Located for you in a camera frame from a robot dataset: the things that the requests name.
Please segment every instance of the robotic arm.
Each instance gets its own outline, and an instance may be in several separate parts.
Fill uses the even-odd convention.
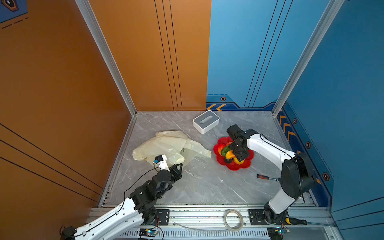
[[[287,208],[315,184],[309,157],[305,153],[296,154],[283,149],[253,129],[242,131],[237,125],[233,125],[227,129],[227,133],[234,141],[229,148],[239,161],[246,159],[249,156],[248,150],[251,149],[281,170],[281,188],[265,204],[264,217],[268,224],[284,221],[288,216]]]
[[[162,198],[172,188],[172,184],[182,177],[183,164],[168,168],[166,160],[165,155],[157,156],[154,163],[161,170],[152,180],[136,188],[121,204],[95,221],[76,229],[72,226],[64,229],[61,240],[112,240],[127,229],[143,223],[151,224],[157,213],[154,207],[157,199]]]
[[[268,224],[285,221],[287,208],[293,204],[303,192],[310,190],[315,183],[313,166],[309,157],[304,154],[283,149],[270,142],[263,134],[249,129],[242,131],[237,125],[227,129],[233,143],[229,148],[239,161],[249,156],[248,150],[266,157],[281,170],[280,186],[277,194],[265,204],[263,219]],[[182,164],[168,168],[166,156],[160,155],[154,163],[160,171],[140,187],[136,188],[128,198],[117,207],[95,221],[74,229],[72,226],[61,232],[61,240],[112,240],[124,230],[144,224],[151,224],[156,216],[154,205],[172,184],[181,179]]]

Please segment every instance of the yellow chevron arrow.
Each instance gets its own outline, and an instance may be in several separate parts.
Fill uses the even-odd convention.
[[[220,108],[222,108],[222,107],[224,107],[224,106],[225,106],[225,104],[223,104],[223,105],[221,105],[220,107],[216,108],[216,110],[217,110],[217,111],[221,111]]]
[[[211,106],[209,106],[209,108],[207,108],[207,110],[211,110],[211,107],[215,106],[216,104],[212,104]]]
[[[290,131],[288,131],[288,136],[287,136],[287,138],[288,138],[288,142],[289,142],[289,136],[290,135],[294,135],[294,136],[296,136],[296,134],[294,133],[294,132],[290,132]]]
[[[284,131],[284,133],[285,133],[285,127],[290,127],[291,125],[289,125],[288,123],[285,123],[284,124],[284,128],[283,128],[283,131]]]
[[[283,115],[280,116],[280,125],[281,125],[281,119],[282,118],[286,118],[286,116],[283,116]]]

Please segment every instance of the white plastic bag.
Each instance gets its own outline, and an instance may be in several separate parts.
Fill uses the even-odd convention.
[[[141,144],[132,152],[133,159],[147,160],[153,164],[156,156],[165,154],[168,167],[183,163],[187,165],[196,155],[211,157],[211,151],[200,143],[189,139],[181,131],[157,132],[156,136]]]

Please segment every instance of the screwdriver handle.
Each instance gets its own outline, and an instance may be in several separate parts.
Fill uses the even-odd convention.
[[[292,224],[292,225],[299,225],[299,224],[307,225],[307,221],[306,220],[300,220],[300,219],[297,219],[297,218],[294,218],[294,217],[287,217],[285,219],[285,222],[288,223],[288,224]]]
[[[261,178],[261,179],[269,180],[269,177],[268,177],[268,176],[265,176],[265,175],[260,175],[260,174],[258,174],[257,177],[258,177],[258,178]]]

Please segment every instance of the gray marble surface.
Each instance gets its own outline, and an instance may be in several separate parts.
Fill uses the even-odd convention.
[[[124,158],[108,194],[105,204],[118,204],[123,200],[123,192],[143,173],[153,166],[146,161],[136,161],[132,151],[143,142],[155,136],[156,132],[181,130],[192,140],[212,150],[220,137],[228,136],[226,130],[237,124],[242,130],[252,128],[273,143],[286,148],[279,129],[267,111],[219,111],[219,124],[205,134],[200,134],[192,125],[192,120],[203,112],[138,112],[137,120],[129,140]],[[150,180],[156,171],[149,172],[134,186]],[[256,178],[256,174],[279,177],[280,170],[263,156],[255,153],[248,169],[236,172],[217,163],[212,152],[210,159],[196,157],[183,167],[182,179],[177,181],[171,193],[166,193],[158,204],[170,203],[260,203],[269,201],[278,191],[279,183]]]

